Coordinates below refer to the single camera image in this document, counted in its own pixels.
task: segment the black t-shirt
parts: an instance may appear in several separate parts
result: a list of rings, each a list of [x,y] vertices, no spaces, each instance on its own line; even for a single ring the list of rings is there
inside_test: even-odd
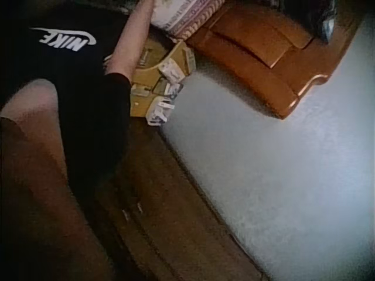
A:
[[[63,5],[27,25],[10,26],[3,49],[1,107],[23,85],[44,78],[57,89],[69,184],[79,192],[114,170],[129,121],[129,80],[104,75],[103,60],[127,17]]]

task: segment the paper label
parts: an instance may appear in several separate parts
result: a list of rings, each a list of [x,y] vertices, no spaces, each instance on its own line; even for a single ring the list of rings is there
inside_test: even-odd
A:
[[[159,70],[172,84],[180,83],[185,78],[185,74],[172,58],[159,66]]]

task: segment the wooden cabinet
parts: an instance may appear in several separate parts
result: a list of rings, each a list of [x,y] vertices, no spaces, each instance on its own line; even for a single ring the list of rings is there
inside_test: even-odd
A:
[[[265,277],[235,243],[158,130],[143,120],[131,122],[124,164],[97,200],[124,251],[143,272],[161,281]]]

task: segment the pillow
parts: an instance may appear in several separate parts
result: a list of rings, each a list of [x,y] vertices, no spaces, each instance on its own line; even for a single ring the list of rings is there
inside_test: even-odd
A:
[[[328,43],[337,15],[337,0],[257,0],[300,22],[313,35]]]
[[[138,0],[75,0],[130,13]],[[177,39],[188,39],[224,4],[225,0],[155,0],[152,24]]]

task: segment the dark fabric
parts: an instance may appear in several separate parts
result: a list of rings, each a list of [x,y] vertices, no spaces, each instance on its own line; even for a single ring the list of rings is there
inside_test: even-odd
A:
[[[257,0],[297,20],[313,35],[328,43],[332,38],[337,0]]]
[[[74,192],[98,182],[122,154],[131,86],[120,74],[104,76],[103,60],[126,21],[120,13],[67,4],[5,30],[0,107],[34,79],[54,84]]]

